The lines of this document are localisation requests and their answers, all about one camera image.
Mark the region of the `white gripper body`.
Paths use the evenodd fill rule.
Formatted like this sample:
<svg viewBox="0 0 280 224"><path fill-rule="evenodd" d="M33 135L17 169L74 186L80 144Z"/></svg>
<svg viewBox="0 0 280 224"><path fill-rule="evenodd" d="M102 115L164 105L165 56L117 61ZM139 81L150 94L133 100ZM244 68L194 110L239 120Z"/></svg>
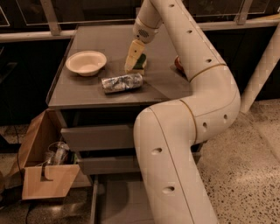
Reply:
<svg viewBox="0 0 280 224"><path fill-rule="evenodd" d="M136 19L133 26L133 36L135 39L141 40L143 43L150 43L158 34L160 26L159 20L148 20L144 23L139 17Z"/></svg>

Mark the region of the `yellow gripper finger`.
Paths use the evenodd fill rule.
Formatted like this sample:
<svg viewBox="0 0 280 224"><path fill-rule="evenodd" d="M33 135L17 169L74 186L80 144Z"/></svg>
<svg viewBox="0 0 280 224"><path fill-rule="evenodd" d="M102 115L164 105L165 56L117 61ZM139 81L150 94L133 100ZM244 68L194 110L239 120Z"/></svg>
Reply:
<svg viewBox="0 0 280 224"><path fill-rule="evenodd" d="M144 53L145 44L138 39L134 39L129 47L128 56L125 61L124 70L125 72L132 73L134 65L140 58L141 54Z"/></svg>

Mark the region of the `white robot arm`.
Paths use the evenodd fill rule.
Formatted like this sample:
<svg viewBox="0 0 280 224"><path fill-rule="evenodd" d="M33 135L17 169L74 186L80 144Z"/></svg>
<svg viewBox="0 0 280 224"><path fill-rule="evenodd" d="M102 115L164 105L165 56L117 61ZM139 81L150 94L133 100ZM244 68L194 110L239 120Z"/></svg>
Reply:
<svg viewBox="0 0 280 224"><path fill-rule="evenodd" d="M220 224L191 152L225 131L241 99L223 58L182 0L143 0L125 66L165 27L192 93L144 109L134 124L136 157L155 224Z"/></svg>

